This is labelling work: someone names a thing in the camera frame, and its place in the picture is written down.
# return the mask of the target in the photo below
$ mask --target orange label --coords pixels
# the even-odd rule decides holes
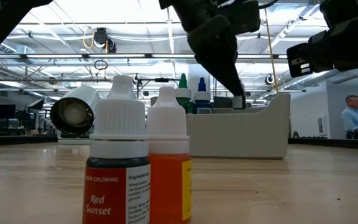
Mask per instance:
[[[86,168],[83,224],[149,223],[150,166]]]

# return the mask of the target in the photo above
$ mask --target green bottle cap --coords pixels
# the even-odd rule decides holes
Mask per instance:
[[[187,88],[187,79],[184,73],[180,76],[179,88]]]

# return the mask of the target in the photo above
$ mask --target blue bottle cap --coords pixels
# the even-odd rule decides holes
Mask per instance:
[[[200,82],[198,83],[198,91],[206,91],[204,78],[200,78]]]

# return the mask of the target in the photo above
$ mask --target man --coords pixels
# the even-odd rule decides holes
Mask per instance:
[[[358,96],[347,96],[346,104],[346,109],[342,112],[346,139],[358,139]]]

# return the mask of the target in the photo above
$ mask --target red label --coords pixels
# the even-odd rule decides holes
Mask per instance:
[[[83,224],[126,223],[126,169],[86,168]]]

